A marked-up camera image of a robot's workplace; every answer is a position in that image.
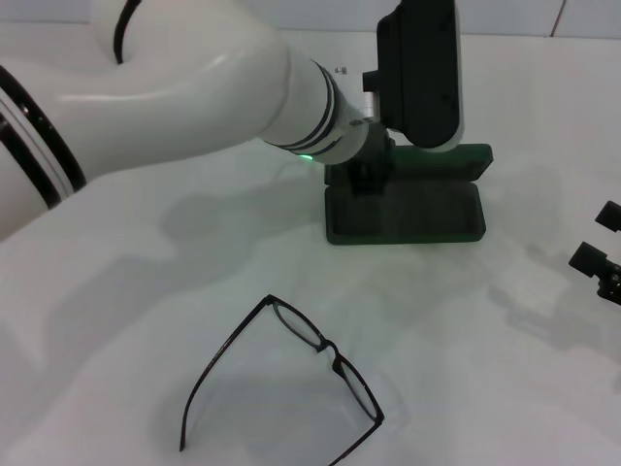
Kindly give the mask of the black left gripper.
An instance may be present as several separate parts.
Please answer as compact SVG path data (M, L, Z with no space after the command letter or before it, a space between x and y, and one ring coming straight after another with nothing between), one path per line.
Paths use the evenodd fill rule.
M371 123L361 149L344 164L339 187L354 195L382 194L394 168L393 140L380 123Z

